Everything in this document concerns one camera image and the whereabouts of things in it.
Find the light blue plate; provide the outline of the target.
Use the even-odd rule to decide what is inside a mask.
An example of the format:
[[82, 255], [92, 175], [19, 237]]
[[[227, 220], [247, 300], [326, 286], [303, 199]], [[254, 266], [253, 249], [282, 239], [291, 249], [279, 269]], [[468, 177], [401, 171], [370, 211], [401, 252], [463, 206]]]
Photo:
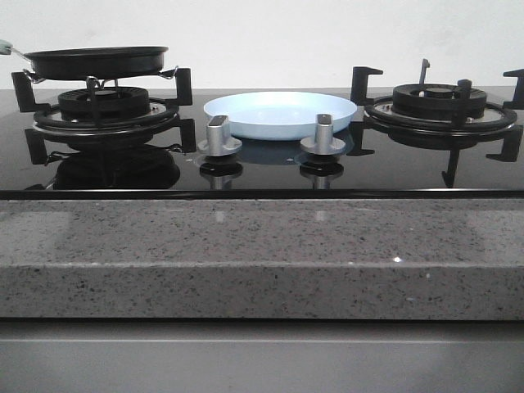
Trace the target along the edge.
[[332, 117], [336, 133], [349, 125], [356, 111], [357, 106], [346, 98], [304, 92], [239, 93], [204, 105], [209, 118], [228, 117], [233, 136], [266, 141], [313, 136], [319, 114]]

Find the black frying pan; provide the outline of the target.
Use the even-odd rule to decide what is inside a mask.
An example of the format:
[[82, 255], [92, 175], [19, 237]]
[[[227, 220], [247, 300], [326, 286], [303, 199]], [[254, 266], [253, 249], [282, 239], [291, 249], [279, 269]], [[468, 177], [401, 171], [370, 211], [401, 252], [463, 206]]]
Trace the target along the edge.
[[157, 74], [167, 51], [162, 46], [95, 47], [27, 52], [23, 57], [44, 79], [120, 79]]

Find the black glass cooktop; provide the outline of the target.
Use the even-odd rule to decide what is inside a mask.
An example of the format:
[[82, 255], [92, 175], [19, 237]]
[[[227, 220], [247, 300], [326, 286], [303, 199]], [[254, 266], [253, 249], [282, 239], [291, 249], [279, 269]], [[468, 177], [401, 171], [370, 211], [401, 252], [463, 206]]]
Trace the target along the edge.
[[4, 200], [520, 198], [523, 128], [469, 138], [429, 137], [355, 122], [338, 134], [344, 153], [312, 157], [298, 142], [246, 140], [235, 155], [203, 156], [199, 90], [172, 129], [120, 150], [73, 149], [32, 129], [15, 94], [1, 92]]

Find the silver left stove knob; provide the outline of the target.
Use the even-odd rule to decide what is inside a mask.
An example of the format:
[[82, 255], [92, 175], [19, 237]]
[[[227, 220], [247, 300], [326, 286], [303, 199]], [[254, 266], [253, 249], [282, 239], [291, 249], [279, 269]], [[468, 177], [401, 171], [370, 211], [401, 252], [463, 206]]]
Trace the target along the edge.
[[217, 115], [212, 117], [206, 126], [206, 140], [199, 142], [197, 147], [206, 156], [221, 157], [240, 151], [242, 142], [232, 137], [228, 117]]

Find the silver stove knob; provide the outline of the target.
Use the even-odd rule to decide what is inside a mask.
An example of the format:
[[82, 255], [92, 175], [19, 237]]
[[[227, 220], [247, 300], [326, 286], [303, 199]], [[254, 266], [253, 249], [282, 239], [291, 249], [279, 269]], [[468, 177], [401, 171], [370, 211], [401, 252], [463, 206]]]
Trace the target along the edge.
[[317, 124], [313, 137], [300, 140], [300, 148], [313, 155], [331, 156], [341, 154], [346, 143], [333, 136], [332, 116], [329, 114], [318, 114]]
[[206, 126], [206, 140], [199, 142], [197, 147], [206, 156], [221, 157], [240, 151], [242, 142], [232, 137], [228, 117], [217, 115], [212, 117]]

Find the silver right stove knob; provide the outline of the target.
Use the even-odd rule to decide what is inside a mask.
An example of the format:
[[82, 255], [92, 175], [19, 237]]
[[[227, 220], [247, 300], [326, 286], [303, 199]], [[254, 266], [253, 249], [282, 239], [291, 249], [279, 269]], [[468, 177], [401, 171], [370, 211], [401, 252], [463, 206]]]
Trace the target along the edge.
[[332, 116], [329, 114], [318, 114], [317, 124], [313, 137], [300, 140], [300, 148], [313, 155], [331, 156], [341, 154], [346, 143], [333, 136]]

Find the left black gas burner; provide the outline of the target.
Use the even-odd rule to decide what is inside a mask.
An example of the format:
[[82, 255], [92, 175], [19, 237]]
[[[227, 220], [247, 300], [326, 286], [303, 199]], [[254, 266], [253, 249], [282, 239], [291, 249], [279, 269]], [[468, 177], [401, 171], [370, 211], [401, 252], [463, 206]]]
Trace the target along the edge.
[[[94, 94], [102, 119], [128, 119], [150, 111], [149, 94], [143, 88], [109, 87], [96, 89]], [[92, 97], [86, 88], [61, 93], [58, 106], [64, 120], [94, 120]]]

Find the black gas burner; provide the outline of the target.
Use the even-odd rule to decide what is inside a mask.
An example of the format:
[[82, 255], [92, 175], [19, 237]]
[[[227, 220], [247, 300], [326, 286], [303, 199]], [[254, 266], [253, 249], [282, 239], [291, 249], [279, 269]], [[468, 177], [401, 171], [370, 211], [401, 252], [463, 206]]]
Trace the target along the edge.
[[464, 79], [458, 84], [403, 84], [394, 87], [391, 110], [401, 115], [430, 120], [450, 120], [464, 105], [467, 116], [479, 118], [486, 108], [486, 93], [471, 88], [462, 100]]
[[[150, 111], [149, 94], [143, 88], [109, 87], [96, 89], [94, 94], [102, 119], [128, 119]], [[94, 120], [92, 97], [86, 88], [61, 93], [58, 106], [64, 120]]]

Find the right black gas burner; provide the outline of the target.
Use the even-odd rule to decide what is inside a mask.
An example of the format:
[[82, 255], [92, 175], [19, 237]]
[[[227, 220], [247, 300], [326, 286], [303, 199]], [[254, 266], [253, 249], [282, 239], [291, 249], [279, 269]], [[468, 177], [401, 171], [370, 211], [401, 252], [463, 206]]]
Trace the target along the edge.
[[391, 110], [401, 115], [430, 120], [450, 120], [464, 105], [467, 116], [479, 118], [486, 108], [486, 93], [471, 88], [462, 100], [464, 79], [458, 84], [403, 84], [394, 87]]

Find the right black pan support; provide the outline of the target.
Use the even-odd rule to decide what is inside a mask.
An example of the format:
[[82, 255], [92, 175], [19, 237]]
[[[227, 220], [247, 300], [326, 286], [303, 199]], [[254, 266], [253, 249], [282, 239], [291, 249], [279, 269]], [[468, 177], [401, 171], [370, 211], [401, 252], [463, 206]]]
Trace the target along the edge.
[[361, 157], [348, 184], [402, 190], [523, 188], [523, 71], [504, 76], [517, 81], [506, 102], [460, 79], [428, 83], [422, 74], [383, 97], [368, 96], [368, 79], [382, 71], [356, 66], [350, 100], [360, 114], [348, 128]]

